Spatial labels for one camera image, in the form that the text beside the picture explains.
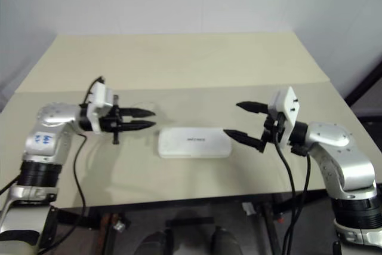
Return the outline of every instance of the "robotic arm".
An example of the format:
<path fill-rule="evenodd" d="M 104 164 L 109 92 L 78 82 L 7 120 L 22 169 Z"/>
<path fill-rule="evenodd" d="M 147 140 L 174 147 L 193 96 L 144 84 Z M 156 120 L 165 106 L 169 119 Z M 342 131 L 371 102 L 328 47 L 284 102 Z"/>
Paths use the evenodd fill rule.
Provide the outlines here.
<path fill-rule="evenodd" d="M 351 133 L 336 124 L 296 122 L 300 105 L 291 87 L 280 90 L 268 105 L 242 102 L 237 106 L 265 113 L 264 133 L 261 139 L 255 139 L 240 131 L 225 130 L 228 136 L 263 152 L 277 133 L 280 147 L 290 145 L 291 152 L 297 155 L 310 154 L 319 165 L 331 197 L 340 239 L 382 248 L 382 214 L 374 167 L 357 148 Z"/>
<path fill-rule="evenodd" d="M 121 131 L 149 128 L 154 122 L 123 122 L 123 116 L 145 118 L 149 110 L 120 108 L 118 96 L 104 84 L 93 82 L 81 105 L 52 103 L 43 107 L 27 137 L 21 172 L 10 187 L 0 217 L 0 254 L 36 254 L 49 247 L 56 233 L 57 181 L 65 164 L 72 137 L 84 131 L 113 133 L 119 144 Z"/>

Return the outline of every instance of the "beige tabletop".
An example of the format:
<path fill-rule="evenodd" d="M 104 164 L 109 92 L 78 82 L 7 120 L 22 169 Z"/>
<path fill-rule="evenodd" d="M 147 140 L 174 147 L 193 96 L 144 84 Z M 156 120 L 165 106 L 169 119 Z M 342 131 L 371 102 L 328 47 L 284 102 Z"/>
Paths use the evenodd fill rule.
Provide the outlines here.
<path fill-rule="evenodd" d="M 256 58 L 256 53 L 251 54 L 251 49 L 247 45 L 247 57 L 252 57 L 252 59 L 246 59 L 244 67 L 241 67 L 241 61 L 232 63 L 222 60 L 225 59 L 223 57 L 221 61 L 223 66 L 226 65 L 226 70 L 224 72 L 216 70 L 216 76 L 211 77 L 210 81 L 207 81 L 208 75 L 211 76 L 213 73 L 208 64 L 205 64 L 203 68 L 198 66 L 199 72 L 203 74 L 204 78 L 189 78 L 188 75 L 181 73 L 178 75 L 182 79 L 181 82 L 173 79 L 170 72 L 159 72 L 157 69 L 157 77 L 148 72 L 150 81 L 143 78 L 142 81 L 147 85 L 147 88 L 144 89 L 141 81 L 134 80 L 134 77 L 138 76 L 137 70 L 133 69 L 129 73 L 128 67 L 122 67 L 120 70 L 129 75 L 126 76 L 128 81 L 125 82 L 122 81 L 125 79 L 123 73 L 109 74 L 108 77 L 107 69 L 100 65 L 92 69 L 90 64 L 92 62 L 87 60 L 87 58 L 92 61 L 97 60 L 98 57 L 94 57 L 90 51 L 94 51 L 95 47 L 101 49 L 102 39 L 104 39 L 104 46 L 108 47 L 105 48 L 106 51 L 112 49 L 110 43 L 127 43 L 129 41 L 135 43 L 137 39 L 141 39 L 142 50 L 149 42 L 151 44 L 148 45 L 147 50 L 157 53 L 161 50 L 158 46 L 170 47 L 171 41 L 163 41 L 164 43 L 159 41 L 156 42 L 157 45 L 154 45 L 151 42 L 152 38 L 173 37 L 173 41 L 178 43 L 188 36 L 191 39 L 203 39 L 201 35 L 59 37 L 0 116 L 2 131 L 0 185 L 3 186 L 18 173 L 25 138 L 34 125 L 38 109 L 49 102 L 79 103 L 84 96 L 89 80 L 103 73 L 106 75 L 109 86 L 117 87 L 115 92 L 120 96 L 121 106 L 142 107 L 154 111 L 157 115 L 150 120 L 156 121 L 157 125 L 143 131 L 123 133 L 121 144 L 117 146 L 111 144 L 112 135 L 110 134 L 101 136 L 89 134 L 89 141 L 78 161 L 79 179 L 89 206 L 289 191 L 288 176 L 272 145 L 268 145 L 265 153 L 260 154 L 255 149 L 233 142 L 232 155 L 226 159 L 162 159 L 157 151 L 158 132 L 162 127 L 224 127 L 246 131 L 252 136 L 260 137 L 265 117 L 248 113 L 236 107 L 235 103 L 243 100 L 266 103 L 273 92 L 285 84 L 291 84 L 300 99 L 301 109 L 298 120 L 336 122 L 346 126 L 354 134 L 358 146 L 373 162 L 377 180 L 380 181 L 382 178 L 380 151 L 292 33 L 233 35 L 233 39 L 240 38 L 240 41 L 244 41 L 243 38 L 247 38 L 255 43 L 260 43 L 259 45 L 263 46 L 261 49 L 263 53 L 260 53 L 261 59 Z M 205 36 L 218 38 L 218 35 Z M 233 41 L 230 35 L 221 37 L 230 39 L 226 42 Z M 290 69 L 286 69 L 282 63 L 279 63 L 281 58 L 276 55 L 278 49 L 270 47 L 272 46 L 270 38 L 274 38 L 273 43 L 278 43 L 277 47 L 281 47 L 281 53 L 285 58 L 284 63 L 289 63 Z M 88 48 L 92 46 L 92 49 L 84 48 L 82 53 L 78 48 L 79 43 Z M 288 55 L 287 50 L 284 50 L 284 44 L 292 47 L 291 54 Z M 228 45 L 221 53 L 230 54 L 226 51 L 229 50 L 229 47 Z M 63 68 L 65 61 L 62 58 L 66 57 L 65 51 L 72 52 L 71 56 L 67 57 L 72 61 Z M 95 53 L 102 54 L 99 50 L 96 50 Z M 164 52 L 162 53 L 164 57 L 171 58 Z M 120 55 L 118 58 L 119 60 L 115 57 L 113 65 L 109 67 L 116 69 L 117 62 L 122 61 L 132 63 L 128 53 Z M 265 59 L 268 59 L 268 65 L 264 64 Z M 182 65 L 178 62 L 178 58 L 175 57 L 174 61 Z M 76 66 L 73 65 L 73 62 L 76 62 L 78 70 L 82 71 L 81 75 L 75 76 L 73 73 L 72 69 Z M 161 58 L 158 59 L 158 63 L 161 63 L 162 68 L 168 71 L 174 67 L 171 65 L 174 62 L 163 62 Z M 137 65 L 137 62 L 134 65 L 127 64 L 127 66 L 129 65 L 133 67 Z M 44 90 L 44 85 L 41 83 L 45 81 L 49 73 L 53 72 L 51 66 L 56 67 L 55 73 L 50 74 L 50 77 L 54 78 L 54 81 L 49 80 L 52 88 L 47 85 Z M 90 76 L 86 73 L 85 66 L 91 70 Z M 231 74 L 238 78 L 230 79 L 225 75 L 227 81 L 226 85 L 223 85 L 222 80 L 216 78 L 229 73 L 228 66 L 232 70 Z M 247 73 L 245 70 L 240 73 L 236 71 L 241 68 L 247 69 Z M 191 68 L 185 69 L 190 69 L 190 73 L 195 72 Z M 257 74 L 253 76 L 251 82 L 247 74 L 254 73 L 256 70 Z M 283 71 L 284 77 L 277 73 L 278 70 Z M 60 192 L 55 205 L 61 208 L 81 204 L 72 174 L 73 156 L 80 142 L 81 139 L 77 137 L 73 139 L 70 155 L 60 175 Z M 288 149 L 285 149 L 285 154 L 291 165 L 297 189 L 301 190 L 306 172 L 306 160 L 292 155 Z M 312 168 L 309 188 L 324 188 L 317 165 L 314 163 Z"/>

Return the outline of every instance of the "wire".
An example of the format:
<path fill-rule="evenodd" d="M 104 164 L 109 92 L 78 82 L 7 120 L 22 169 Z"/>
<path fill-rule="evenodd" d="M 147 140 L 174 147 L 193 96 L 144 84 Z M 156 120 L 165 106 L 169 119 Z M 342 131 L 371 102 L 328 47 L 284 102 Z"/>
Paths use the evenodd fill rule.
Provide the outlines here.
<path fill-rule="evenodd" d="M 291 222 L 290 226 L 286 230 L 285 237 L 284 237 L 284 239 L 289 238 L 287 254 L 290 254 L 291 249 L 292 249 L 292 239 L 289 236 L 290 236 L 290 234 L 292 234 L 292 237 L 293 237 L 294 226 L 295 226 L 295 224 L 296 224 L 296 222 L 297 222 L 297 220 L 298 220 L 298 218 L 299 218 L 299 216 L 303 210 L 304 202 L 305 202 L 305 198 L 306 198 L 306 193 L 308 190 L 308 185 L 309 185 L 309 180 L 310 180 L 310 170 L 311 170 L 311 160 L 310 160 L 309 154 L 306 155 L 306 160 L 307 160 L 306 178 L 305 178 L 305 185 L 304 185 L 303 193 L 301 194 L 300 204 L 298 206 L 298 210 L 297 210 L 295 219 L 294 219 L 294 221 Z"/>
<path fill-rule="evenodd" d="M 280 156 L 280 159 L 286 168 L 286 171 L 287 171 L 288 177 L 289 177 L 289 182 L 291 184 L 291 189 L 292 189 L 292 219 L 291 219 L 291 224 L 290 224 L 291 230 L 289 232 L 287 231 L 284 235 L 284 241 L 282 244 L 282 253 L 281 253 L 282 255 L 284 255 L 285 251 L 287 249 L 287 243 L 289 245 L 289 242 L 293 239 L 293 225 L 292 225 L 292 223 L 295 220 L 296 205 L 297 204 L 296 204 L 296 190 L 294 187 L 294 180 L 293 180 L 292 171 L 291 171 L 291 168 L 289 167 L 287 160 L 284 157 L 284 154 L 281 151 L 280 144 L 278 142 L 278 137 L 279 137 L 279 133 L 275 129 L 275 131 L 273 132 L 273 144 L 275 145 L 276 151 L 277 151 L 278 155 Z"/>
<path fill-rule="evenodd" d="M 84 147 L 84 144 L 86 143 L 86 141 L 88 140 L 88 137 L 83 135 L 83 134 L 77 134 L 79 135 L 80 137 L 83 137 L 84 138 L 84 141 L 81 143 L 81 145 L 79 146 L 78 150 L 77 150 L 77 153 L 74 157 L 74 161 L 73 161 L 73 175 L 74 175 L 74 179 L 75 179 L 75 182 L 76 182 L 76 185 L 77 185 L 77 189 L 78 189 L 78 193 L 79 193 L 79 196 L 81 197 L 81 201 L 82 201 L 82 210 L 81 210 L 81 215 L 79 215 L 75 221 L 75 223 L 73 224 L 72 228 L 64 235 L 64 237 L 62 237 L 61 239 L 59 239 L 57 242 L 53 243 L 52 245 L 50 245 L 48 248 L 44 249 L 44 250 L 41 250 L 38 255 L 42 255 L 42 254 L 45 254 L 46 252 L 56 248 L 58 245 L 60 245 L 62 242 L 64 242 L 72 233 L 73 231 L 76 229 L 76 227 L 79 225 L 79 222 L 81 221 L 81 219 L 83 218 L 83 216 L 85 215 L 85 209 L 86 209 L 86 201 L 85 201 L 85 196 L 84 196 L 84 193 L 81 189 L 81 186 L 79 185 L 79 182 L 78 182 L 78 178 L 77 178 L 77 172 L 76 172 L 76 163 L 77 163 L 77 158 L 78 158 L 78 155 L 80 153 L 80 151 L 82 150 L 82 148 Z"/>
<path fill-rule="evenodd" d="M 82 102 L 82 104 L 86 104 L 86 100 L 88 99 L 88 96 L 90 94 L 90 90 L 92 89 L 92 87 L 94 86 L 94 84 L 96 82 L 103 82 L 103 77 L 102 76 L 99 76 L 97 79 L 95 79 L 89 86 L 87 92 L 86 92 L 86 95 L 85 95 L 85 98 L 84 98 L 84 101 Z"/>
<path fill-rule="evenodd" d="M 16 181 L 18 181 L 20 176 L 16 176 L 14 179 L 12 179 L 11 182 L 9 182 L 9 184 L 7 184 L 6 186 L 4 186 L 1 190 L 0 190 L 0 195 L 2 195 L 4 192 L 7 191 L 8 188 L 10 188 Z"/>

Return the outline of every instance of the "table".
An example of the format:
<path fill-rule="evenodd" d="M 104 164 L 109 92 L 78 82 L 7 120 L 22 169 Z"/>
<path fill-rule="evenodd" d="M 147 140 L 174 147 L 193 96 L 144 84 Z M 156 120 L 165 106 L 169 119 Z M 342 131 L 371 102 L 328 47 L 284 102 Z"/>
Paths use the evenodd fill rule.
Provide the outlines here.
<path fill-rule="evenodd" d="M 121 134 L 90 135 L 78 161 L 89 206 L 255 195 L 289 191 L 285 168 L 272 145 L 264 154 L 233 143 L 227 159 L 161 159 L 156 143 L 162 127 L 224 127 L 259 137 L 264 116 L 235 106 L 243 100 L 268 102 L 292 85 L 301 103 L 299 121 L 336 122 L 352 131 L 358 146 L 382 178 L 381 153 L 292 32 L 212 35 L 59 36 L 21 84 L 0 117 L 0 185 L 21 164 L 25 138 L 40 107 L 79 103 L 87 85 L 104 75 L 120 106 L 150 109 L 157 125 Z M 55 206 L 80 206 L 72 143 L 60 175 Z M 297 190 L 306 161 L 285 150 Z M 323 189 L 313 163 L 311 190 Z"/>

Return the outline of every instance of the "white wall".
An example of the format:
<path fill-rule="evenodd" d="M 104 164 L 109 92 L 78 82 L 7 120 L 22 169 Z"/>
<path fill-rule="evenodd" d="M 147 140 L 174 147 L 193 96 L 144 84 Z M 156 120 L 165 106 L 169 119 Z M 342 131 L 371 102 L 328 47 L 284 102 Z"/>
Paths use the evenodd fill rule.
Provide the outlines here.
<path fill-rule="evenodd" d="M 345 96 L 381 59 L 382 0 L 0 0 L 0 105 L 58 33 L 290 29 Z"/>

